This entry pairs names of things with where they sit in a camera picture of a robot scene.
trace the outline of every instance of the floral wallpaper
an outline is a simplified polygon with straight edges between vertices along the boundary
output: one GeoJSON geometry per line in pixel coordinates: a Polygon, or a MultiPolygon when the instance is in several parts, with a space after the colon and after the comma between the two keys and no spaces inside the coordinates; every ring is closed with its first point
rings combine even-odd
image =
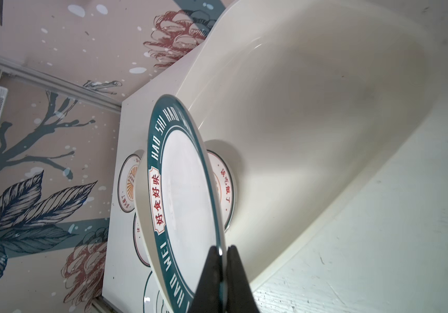
{"type": "Polygon", "coordinates": [[[5,3],[0,56],[122,101],[202,43],[232,1],[5,3]]]}
{"type": "Polygon", "coordinates": [[[120,116],[0,85],[0,312],[89,310],[102,290],[120,116]]]}

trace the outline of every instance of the scratch on table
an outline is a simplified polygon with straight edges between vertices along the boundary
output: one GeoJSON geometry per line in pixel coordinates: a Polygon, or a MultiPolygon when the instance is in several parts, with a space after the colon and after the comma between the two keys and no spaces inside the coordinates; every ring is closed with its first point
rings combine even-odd
{"type": "Polygon", "coordinates": [[[334,293],[335,297],[337,297],[339,299],[339,301],[347,307],[347,304],[344,301],[342,301],[341,297],[339,297],[339,294],[334,290],[334,288],[332,287],[332,285],[330,285],[330,283],[328,281],[327,281],[327,285],[328,285],[328,287],[330,287],[330,289],[334,293]]]}

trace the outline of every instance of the orange sunburst pattern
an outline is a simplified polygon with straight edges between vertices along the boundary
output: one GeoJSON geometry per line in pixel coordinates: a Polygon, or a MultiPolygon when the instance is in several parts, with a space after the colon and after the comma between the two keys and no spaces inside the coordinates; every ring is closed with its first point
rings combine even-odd
{"type": "Polygon", "coordinates": [[[138,165],[134,165],[134,166],[132,166],[132,168],[128,172],[128,177],[127,177],[127,196],[128,196],[128,199],[130,199],[130,200],[133,200],[133,184],[134,184],[134,181],[135,181],[135,174],[137,173],[137,168],[138,167],[139,167],[138,165]]]}

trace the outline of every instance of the red flower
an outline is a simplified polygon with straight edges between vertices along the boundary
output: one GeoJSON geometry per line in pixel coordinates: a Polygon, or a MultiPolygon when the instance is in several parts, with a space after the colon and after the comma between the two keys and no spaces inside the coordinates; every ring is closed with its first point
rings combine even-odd
{"type": "Polygon", "coordinates": [[[161,63],[154,67],[166,69],[186,53],[201,44],[214,26],[215,20],[203,11],[168,11],[154,18],[154,41],[145,41],[149,56],[161,63]]]}
{"type": "Polygon", "coordinates": [[[100,296],[106,261],[107,228],[97,229],[78,242],[66,260],[61,274],[66,278],[66,289],[71,289],[64,297],[74,306],[87,302],[85,311],[90,309],[92,299],[100,296]]]}

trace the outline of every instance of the round plate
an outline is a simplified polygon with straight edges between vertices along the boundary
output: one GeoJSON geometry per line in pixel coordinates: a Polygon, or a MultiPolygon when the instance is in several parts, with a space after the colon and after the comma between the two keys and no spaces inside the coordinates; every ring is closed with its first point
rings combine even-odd
{"type": "Polygon", "coordinates": [[[158,276],[175,313],[195,295],[208,250],[226,259],[214,174],[197,127],[177,98],[161,96],[149,124],[147,179],[158,276]]]}
{"type": "Polygon", "coordinates": [[[213,151],[207,150],[208,159],[212,165],[215,183],[217,185],[217,198],[221,204],[222,222],[224,230],[229,227],[234,210],[234,184],[233,176],[222,158],[213,151]]]}
{"type": "Polygon", "coordinates": [[[144,243],[142,242],[142,231],[140,231],[140,223],[136,213],[133,214],[133,245],[139,260],[142,264],[149,267],[149,259],[144,248],[144,243]]]}
{"type": "Polygon", "coordinates": [[[149,273],[144,286],[143,313],[171,313],[168,306],[165,305],[156,280],[152,276],[154,276],[153,272],[149,273]]]}
{"type": "Polygon", "coordinates": [[[139,162],[140,157],[137,154],[130,154],[123,162],[118,178],[118,202],[120,208],[127,213],[135,209],[133,189],[139,162]]]}

